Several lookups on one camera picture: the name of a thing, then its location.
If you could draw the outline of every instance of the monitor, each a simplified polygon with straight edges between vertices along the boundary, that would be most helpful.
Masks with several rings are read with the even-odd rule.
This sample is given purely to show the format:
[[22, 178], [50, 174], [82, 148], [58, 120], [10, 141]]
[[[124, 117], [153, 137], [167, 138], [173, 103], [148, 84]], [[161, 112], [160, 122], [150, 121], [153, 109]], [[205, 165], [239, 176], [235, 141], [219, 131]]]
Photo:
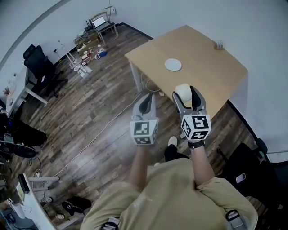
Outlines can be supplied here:
[[102, 17], [96, 19], [95, 21], [93, 21], [93, 25], [95, 26], [95, 28], [97, 28], [98, 26], [102, 25], [103, 23], [105, 23], [105, 19]]

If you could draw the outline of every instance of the wooden floor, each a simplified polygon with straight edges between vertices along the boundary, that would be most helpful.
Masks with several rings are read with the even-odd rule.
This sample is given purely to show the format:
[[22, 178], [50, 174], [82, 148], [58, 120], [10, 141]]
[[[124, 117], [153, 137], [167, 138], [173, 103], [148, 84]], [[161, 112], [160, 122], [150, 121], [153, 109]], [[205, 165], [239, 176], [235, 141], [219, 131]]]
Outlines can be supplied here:
[[[59, 98], [52, 95], [46, 97], [49, 100], [46, 106], [32, 97], [27, 98], [22, 109], [22, 121], [48, 135], [48, 141], [38, 154], [42, 176], [54, 176], [59, 172], [138, 95], [124, 54], [148, 39], [125, 26], [118, 27], [118, 30], [119, 38], [108, 44], [107, 56], [89, 64], [93, 72], [86, 79], [71, 70], [67, 61], [63, 61], [57, 70], [64, 71], [60, 78], [68, 78], [68, 83], [59, 90]], [[179, 116], [173, 102], [159, 94], [156, 94], [156, 102], [160, 123], [156, 143], [151, 150], [152, 164], [163, 161], [163, 152], [170, 136], [180, 135]], [[54, 198], [54, 203], [45, 206], [50, 215], [58, 212], [70, 217], [63, 210], [61, 202], [75, 195], [94, 202], [110, 184], [127, 177], [136, 149], [129, 128], [132, 108], [130, 106], [125, 110], [59, 174], [60, 180], [53, 184], [54, 189], [45, 192], [45, 196]], [[224, 104], [212, 119], [212, 132], [206, 140], [207, 155], [216, 174], [224, 166], [216, 149], [220, 147], [229, 157], [241, 142], [254, 146], [253, 137], [245, 125], [231, 107]], [[179, 152], [189, 153], [187, 141], [180, 141]], [[10, 167], [13, 172], [7, 181], [10, 191], [15, 192], [18, 174], [32, 176], [39, 162], [34, 160], [29, 166], [26, 159], [14, 155]], [[43, 192], [37, 193], [42, 199]], [[259, 202], [251, 201], [258, 212], [264, 210]], [[80, 224], [78, 222], [68, 229], [79, 229]]]

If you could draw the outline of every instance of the white wall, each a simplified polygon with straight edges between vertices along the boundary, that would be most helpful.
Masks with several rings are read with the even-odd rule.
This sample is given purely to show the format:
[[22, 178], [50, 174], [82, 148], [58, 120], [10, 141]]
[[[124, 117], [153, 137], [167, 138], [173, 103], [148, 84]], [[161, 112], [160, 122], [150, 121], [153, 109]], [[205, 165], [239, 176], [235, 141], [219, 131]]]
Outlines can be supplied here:
[[188, 24], [225, 48], [249, 77], [231, 97], [270, 151], [288, 149], [288, 3], [286, 0], [122, 0], [117, 15], [158, 37]]
[[[0, 61], [26, 28], [60, 1], [6, 0], [1, 3]], [[53, 50], [60, 47], [57, 41], [61, 40], [67, 51], [74, 48], [73, 40], [87, 26], [86, 20], [109, 6], [108, 0], [67, 0], [66, 2], [37, 24], [23, 38], [3, 68], [0, 69], [0, 99], [5, 100], [2, 91], [14, 80], [14, 73], [19, 73], [24, 68], [23, 53], [31, 44], [40, 45], [52, 63], [56, 63], [59, 57]], [[62, 57], [65, 52], [59, 51], [59, 55]]]

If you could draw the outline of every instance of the khaki t-shirt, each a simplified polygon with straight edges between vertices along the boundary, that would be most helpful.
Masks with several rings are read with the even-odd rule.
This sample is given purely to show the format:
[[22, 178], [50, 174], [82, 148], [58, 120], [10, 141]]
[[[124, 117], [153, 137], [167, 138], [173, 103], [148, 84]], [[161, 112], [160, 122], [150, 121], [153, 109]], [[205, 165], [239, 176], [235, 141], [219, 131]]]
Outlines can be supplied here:
[[110, 217], [120, 217], [120, 230], [226, 230], [225, 214], [232, 209], [255, 228], [256, 210], [229, 182], [215, 177], [196, 187], [192, 161], [177, 159], [149, 167], [142, 192], [125, 182], [111, 185], [81, 230], [98, 229]]

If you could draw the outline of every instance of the small desk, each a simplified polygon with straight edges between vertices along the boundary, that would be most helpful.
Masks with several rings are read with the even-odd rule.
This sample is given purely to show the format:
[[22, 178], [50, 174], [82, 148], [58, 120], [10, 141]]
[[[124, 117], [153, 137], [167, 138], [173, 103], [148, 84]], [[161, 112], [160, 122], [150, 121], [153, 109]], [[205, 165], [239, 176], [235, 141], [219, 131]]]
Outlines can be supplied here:
[[23, 174], [23, 175], [25, 177], [25, 181], [26, 181], [30, 191], [24, 195], [24, 201], [22, 204], [28, 208], [31, 207], [31, 212], [33, 213], [33, 217], [31, 219], [33, 220], [33, 222], [35, 223], [35, 225], [37, 226], [37, 228], [39, 230], [62, 230], [65, 227], [71, 225], [72, 223], [74, 223], [80, 219], [79, 217], [75, 217], [75, 218], [73, 218], [67, 222], [64, 222], [63, 224], [55, 227], [34, 194], [34, 191], [48, 190], [48, 188], [43, 187], [43, 188], [37, 188], [37, 189], [34, 188], [33, 189], [30, 182], [32, 182], [32, 181], [33, 182], [57, 181], [57, 180], [59, 180], [59, 177], [28, 178], [26, 176], [26, 174]]
[[26, 102], [26, 100], [22, 97], [25, 92], [32, 95], [39, 101], [43, 102], [44, 104], [47, 104], [48, 102], [41, 98], [39, 95], [31, 91], [26, 87], [26, 81], [28, 79], [28, 73], [29, 70], [27, 67], [24, 67], [19, 74], [16, 75], [16, 79], [14, 80], [12, 87], [10, 89], [10, 94], [7, 96], [6, 100], [6, 112], [8, 113], [8, 116], [12, 113], [13, 109], [17, 105], [19, 100], [22, 100], [23, 102]]
[[105, 30], [109, 29], [109, 28], [114, 28], [114, 31], [116, 33], [116, 37], [118, 37], [118, 31], [117, 31], [117, 28], [115, 26], [115, 23], [113, 22], [105, 22], [103, 23], [102, 25], [98, 26], [97, 28], [95, 28], [95, 30], [97, 31], [99, 37], [101, 38], [101, 40], [103, 41], [104, 45], [106, 44], [105, 43], [105, 40], [102, 36], [102, 32], [104, 32]]
[[[214, 41], [197, 30], [183, 26], [153, 39], [125, 56], [139, 92], [138, 69], [149, 77], [171, 100], [177, 85], [187, 83], [204, 96], [207, 114], [212, 118], [231, 97], [248, 70], [226, 50], [215, 50]], [[165, 61], [176, 58], [182, 68], [172, 72]]]

